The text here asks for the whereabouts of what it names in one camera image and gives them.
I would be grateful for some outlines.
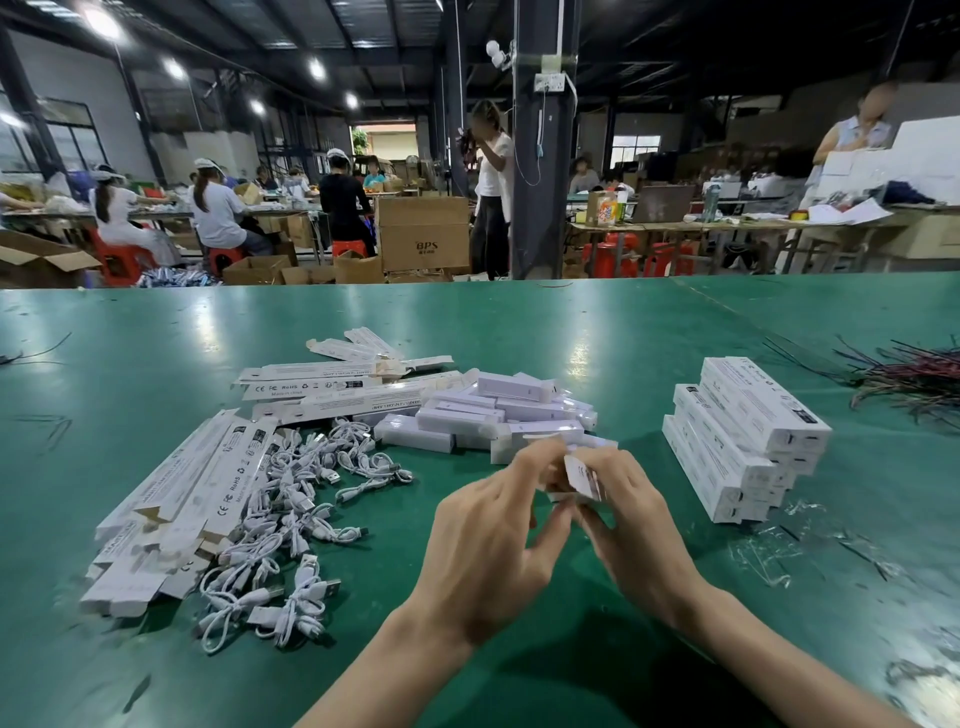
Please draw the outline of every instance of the security camera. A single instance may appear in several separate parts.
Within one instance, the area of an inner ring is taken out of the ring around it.
[[[500,50],[498,42],[491,40],[487,43],[487,55],[495,68],[506,71],[514,64],[514,42],[510,41],[510,53],[507,54]]]

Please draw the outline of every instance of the window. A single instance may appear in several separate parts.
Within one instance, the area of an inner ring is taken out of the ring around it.
[[[615,134],[613,136],[613,154],[610,157],[610,165],[614,166],[621,161],[633,161],[636,159],[636,155],[659,151],[659,136],[620,136]]]
[[[86,104],[57,99],[37,99],[50,135],[68,172],[94,169],[107,163],[107,155]],[[0,93],[0,110],[10,111],[7,96]],[[0,172],[39,172],[23,131],[0,123]]]

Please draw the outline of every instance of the left hand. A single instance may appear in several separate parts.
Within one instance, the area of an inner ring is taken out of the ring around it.
[[[505,470],[444,498],[417,586],[399,611],[469,648],[516,619],[550,582],[570,535],[566,502],[526,547],[537,485],[565,454],[560,439],[537,441]]]

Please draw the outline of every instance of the table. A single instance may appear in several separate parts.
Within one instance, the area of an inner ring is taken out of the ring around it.
[[[732,223],[729,221],[720,221],[715,223],[702,223],[702,222],[681,222],[681,223],[622,223],[619,225],[612,226],[597,226],[597,225],[586,225],[584,223],[568,223],[571,229],[581,232],[605,232],[611,233],[614,232],[617,234],[616,242],[616,262],[613,266],[613,275],[615,278],[620,277],[620,262],[623,259],[623,250],[625,244],[626,233],[628,232],[659,232],[663,234],[664,238],[669,238],[671,235],[676,235],[676,233],[690,233],[695,232],[701,235],[709,234],[711,232],[730,232],[730,231],[742,231],[742,232],[775,232],[782,235],[782,240],[780,245],[778,245],[778,250],[781,247],[785,247],[785,237],[791,231],[807,231],[807,230],[817,230],[822,228],[833,228],[833,229],[842,229],[842,230],[862,230],[870,235],[870,231],[878,228],[896,228],[896,227],[906,227],[909,225],[909,222],[906,220],[906,216],[901,212],[896,212],[889,217],[885,217],[881,220],[875,220],[872,223],[864,223],[857,226],[836,226],[836,225],[813,225],[808,222],[803,221],[793,221],[793,220],[740,220],[737,223]],[[709,272],[711,274],[717,273],[720,269],[721,262],[723,261],[724,246],[722,244],[717,244],[713,255],[680,255],[680,248],[682,245],[682,239],[680,237],[675,237],[672,259],[673,260],[702,260],[710,264]],[[590,248],[590,261],[588,264],[588,273],[593,275],[593,266],[596,262],[596,251],[597,246],[593,245]],[[793,256],[796,254],[796,246],[794,246],[789,251],[789,256],[787,259],[786,270],[790,269],[790,263],[793,261]],[[812,251],[807,252],[807,262],[812,255]]]
[[[310,228],[313,231],[313,255],[317,264],[322,263],[323,242],[331,241],[329,232],[329,216],[319,207],[309,209],[270,209],[270,210],[251,210],[248,213],[251,217],[290,217],[291,215],[306,215],[310,220]],[[52,220],[67,220],[73,223],[87,223],[90,227],[95,225],[93,211],[89,212],[71,212],[60,214],[56,212],[7,212],[4,217],[9,221],[22,220],[25,222],[41,223]],[[130,219],[134,221],[147,220],[150,222],[172,222],[174,220],[192,220],[193,213],[185,212],[155,212],[155,211],[134,211],[130,214]]]
[[[332,646],[281,653],[243,634],[208,658],[188,635],[196,597],[155,605],[143,621],[83,616],[77,603],[96,523],[202,419],[241,404],[230,387],[241,368],[310,361],[304,341],[361,326],[412,355],[452,354],[461,371],[558,376],[596,405],[598,433],[643,464],[711,582],[909,710],[939,700],[945,711],[956,695],[956,438],[882,400],[851,411],[849,390],[784,363],[763,339],[775,332],[822,355],[838,333],[863,351],[891,338],[948,345],[960,274],[3,291],[0,311],[3,353],[42,351],[73,332],[41,357],[59,365],[0,367],[11,494],[0,530],[3,725],[288,728],[346,668],[412,589],[437,502],[492,471],[485,453],[391,449],[415,483],[344,509],[337,523],[368,526],[368,541],[318,546],[324,574],[344,586],[330,602]],[[835,429],[817,475],[767,524],[708,522],[660,436],[674,384],[722,354],[754,358]],[[538,499],[540,522],[548,507]],[[890,575],[841,547],[843,531]],[[768,586],[765,572],[788,573],[789,586]],[[635,614],[574,531],[545,594],[420,725],[706,725],[723,706],[739,725],[765,722],[719,668]]]

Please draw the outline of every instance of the bundle of wires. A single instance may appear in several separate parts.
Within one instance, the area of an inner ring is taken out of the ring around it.
[[[877,349],[876,357],[840,342],[845,349],[834,353],[852,363],[847,370],[824,360],[809,365],[801,360],[802,354],[771,340],[767,346],[811,372],[854,388],[851,409],[868,397],[893,395],[899,399],[895,406],[906,408],[915,420],[926,416],[960,429],[960,347],[955,338],[951,337],[949,349],[892,341],[889,349]]]

